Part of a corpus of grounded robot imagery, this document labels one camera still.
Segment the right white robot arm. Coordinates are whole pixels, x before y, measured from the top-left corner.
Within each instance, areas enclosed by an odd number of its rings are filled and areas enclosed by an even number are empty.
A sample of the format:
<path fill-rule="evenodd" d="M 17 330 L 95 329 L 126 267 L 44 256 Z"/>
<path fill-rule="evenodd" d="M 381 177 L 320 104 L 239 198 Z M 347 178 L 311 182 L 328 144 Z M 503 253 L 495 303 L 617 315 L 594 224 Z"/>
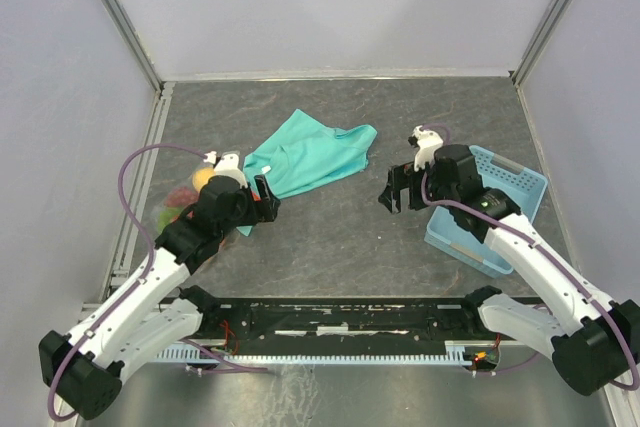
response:
<path fill-rule="evenodd" d="M 409 209 L 433 208 L 432 220 L 442 227 L 433 242 L 441 250 L 456 240 L 479 246 L 503 259 L 547 307 L 540 311 L 499 289 L 480 288 L 458 315 L 463 333 L 481 338 L 491 331 L 525 344 L 584 396 L 607 384 L 638 390 L 638 304 L 616 301 L 559 255 L 505 182 L 481 173 L 475 147 L 446 144 L 432 131 L 410 143 L 415 157 L 390 167 L 380 203 L 398 212 L 406 191 Z"/>

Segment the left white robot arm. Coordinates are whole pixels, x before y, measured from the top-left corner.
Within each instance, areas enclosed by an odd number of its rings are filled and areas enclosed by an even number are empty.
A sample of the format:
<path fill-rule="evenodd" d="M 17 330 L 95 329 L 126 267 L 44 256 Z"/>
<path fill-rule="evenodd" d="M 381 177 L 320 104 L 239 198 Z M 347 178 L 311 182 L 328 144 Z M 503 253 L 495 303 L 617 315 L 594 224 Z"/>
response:
<path fill-rule="evenodd" d="M 238 227 L 272 222 L 279 199 L 263 175 L 214 175 L 195 203 L 170 222 L 142 265 L 85 320 L 39 342 L 41 374 L 50 402 L 92 420 L 107 410 L 126 381 L 158 353 L 185 337 L 209 337 L 221 325 L 214 298 L 190 288 L 159 314 L 153 308 L 216 255 Z"/>

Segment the clear zip top bag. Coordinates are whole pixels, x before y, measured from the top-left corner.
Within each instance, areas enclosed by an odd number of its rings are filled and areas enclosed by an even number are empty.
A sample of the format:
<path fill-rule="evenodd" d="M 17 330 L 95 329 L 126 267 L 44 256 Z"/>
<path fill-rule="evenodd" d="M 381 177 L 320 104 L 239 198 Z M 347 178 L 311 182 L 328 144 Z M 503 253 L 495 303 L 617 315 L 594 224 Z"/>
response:
<path fill-rule="evenodd" d="M 153 233 L 150 235 L 153 247 L 157 249 L 158 238 L 164 230 L 183 219 L 191 224 L 194 217 L 194 205 L 198 202 L 200 192 L 207 182 L 216 175 L 211 163 L 200 163 L 191 175 L 175 184 L 153 206 L 151 220 Z"/>

